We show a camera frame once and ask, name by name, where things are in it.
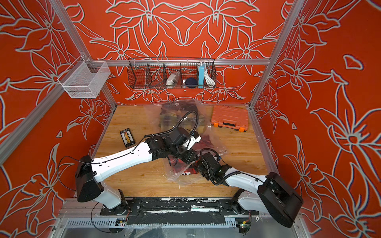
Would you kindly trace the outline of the red black plaid shirt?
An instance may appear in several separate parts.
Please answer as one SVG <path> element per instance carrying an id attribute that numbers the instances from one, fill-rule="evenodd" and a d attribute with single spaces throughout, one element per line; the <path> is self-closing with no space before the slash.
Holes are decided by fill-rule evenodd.
<path id="1" fill-rule="evenodd" d="M 205 135 L 202 137 L 201 141 L 194 145 L 192 148 L 195 151 L 195 159 L 186 158 L 185 161 L 175 158 L 173 156 L 169 156 L 168 162 L 170 166 L 170 173 L 172 177 L 177 177 L 181 175 L 195 175 L 198 173 L 198 169 L 196 168 L 196 160 L 200 156 L 200 151 L 203 148 L 212 147 L 213 143 L 211 141 L 210 135 Z"/>

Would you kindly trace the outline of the yellow green plaid shirt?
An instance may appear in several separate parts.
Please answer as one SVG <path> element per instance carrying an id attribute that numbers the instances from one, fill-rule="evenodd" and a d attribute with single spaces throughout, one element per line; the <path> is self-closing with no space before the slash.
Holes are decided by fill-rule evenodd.
<path id="1" fill-rule="evenodd" d="M 159 117 L 159 128 L 162 131 L 167 131 L 172 129 L 185 115 L 185 112 L 182 111 L 165 111 L 160 114 Z M 180 123 L 180 127 L 185 128 L 187 130 L 192 130 L 194 125 L 196 124 L 196 115 L 194 113 L 189 114 L 184 118 L 184 120 Z M 203 132 L 206 127 L 205 117 L 202 114 L 198 115 L 198 123 L 196 126 L 196 131 Z"/>

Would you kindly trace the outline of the clear plastic vacuum bag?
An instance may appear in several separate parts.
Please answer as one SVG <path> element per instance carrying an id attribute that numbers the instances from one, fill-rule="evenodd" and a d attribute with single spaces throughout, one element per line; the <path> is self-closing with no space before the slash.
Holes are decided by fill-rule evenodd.
<path id="1" fill-rule="evenodd" d="M 155 105 L 147 110 L 158 133 L 145 136 L 154 159 L 162 159 L 165 177 L 179 184 L 205 178 L 217 182 L 226 147 L 212 131 L 206 107 L 194 100 Z"/>

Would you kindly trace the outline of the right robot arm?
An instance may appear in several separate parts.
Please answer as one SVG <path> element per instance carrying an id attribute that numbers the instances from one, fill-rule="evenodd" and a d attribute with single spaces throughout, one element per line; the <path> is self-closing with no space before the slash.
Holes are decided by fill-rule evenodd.
<path id="1" fill-rule="evenodd" d="M 254 175 L 227 163 L 220 164 L 221 160 L 215 150 L 204 148 L 200 151 L 197 167 L 213 185 L 239 189 L 232 198 L 236 213 L 251 210 L 264 212 L 284 227 L 293 226 L 304 201 L 279 174 Z"/>

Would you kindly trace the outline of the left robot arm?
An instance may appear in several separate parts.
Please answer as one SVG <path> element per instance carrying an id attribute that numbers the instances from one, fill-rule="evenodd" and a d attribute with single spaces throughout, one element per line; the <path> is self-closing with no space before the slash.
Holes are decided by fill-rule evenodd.
<path id="1" fill-rule="evenodd" d="M 189 111 L 171 129 L 145 135 L 138 145 L 130 149 L 100 158 L 82 157 L 75 173 L 77 201 L 95 201 L 118 215 L 128 211 L 123 191 L 106 185 L 105 179 L 133 166 L 162 158 L 166 158 L 171 167 L 192 164 L 197 160 L 197 152 L 192 147 L 201 140 L 196 131 L 198 122 L 198 112 Z"/>

